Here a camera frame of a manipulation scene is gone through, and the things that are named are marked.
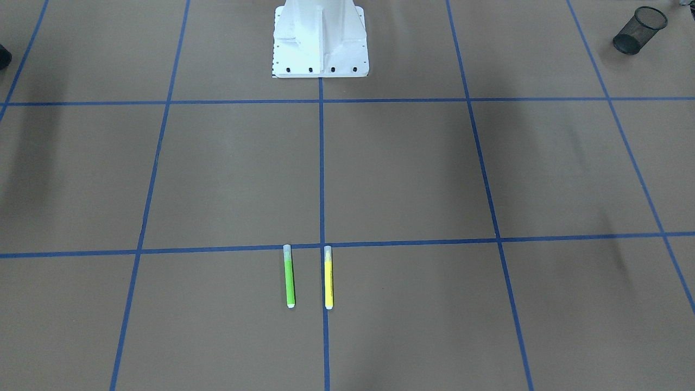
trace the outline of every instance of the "grid square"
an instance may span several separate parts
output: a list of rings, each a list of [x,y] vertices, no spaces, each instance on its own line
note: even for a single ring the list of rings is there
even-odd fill
[[[695,96],[695,22],[688,7],[670,0],[572,0],[582,30],[613,97]],[[649,5],[664,12],[669,25],[636,56],[620,53],[613,37],[634,15]]]
[[[526,390],[497,246],[334,248],[335,390]]]
[[[326,235],[493,237],[464,103],[327,104]]]
[[[8,108],[0,125],[3,252],[135,248],[162,112]]]
[[[664,229],[695,230],[695,101],[614,105]]]
[[[658,230],[605,102],[473,107],[502,236]]]
[[[171,108],[146,247],[319,238],[318,105]]]
[[[326,79],[326,98],[460,98],[461,71],[444,1],[357,0],[364,8],[369,76]]]
[[[3,390],[103,390],[133,257],[0,260]]]
[[[175,99],[318,99],[315,79],[272,78],[282,0],[191,2]]]
[[[453,1],[471,97],[603,97],[564,1]]]
[[[695,321],[660,238],[505,250],[536,390],[695,385]]]
[[[51,1],[12,101],[165,99],[184,6]]]
[[[692,294],[695,292],[695,237],[672,237],[669,242]]]
[[[0,101],[4,102],[22,62],[44,0],[7,1],[0,13],[0,45],[12,53],[12,63],[0,71]]]
[[[289,310],[281,250],[143,256],[118,390],[322,390],[320,253],[293,266]]]

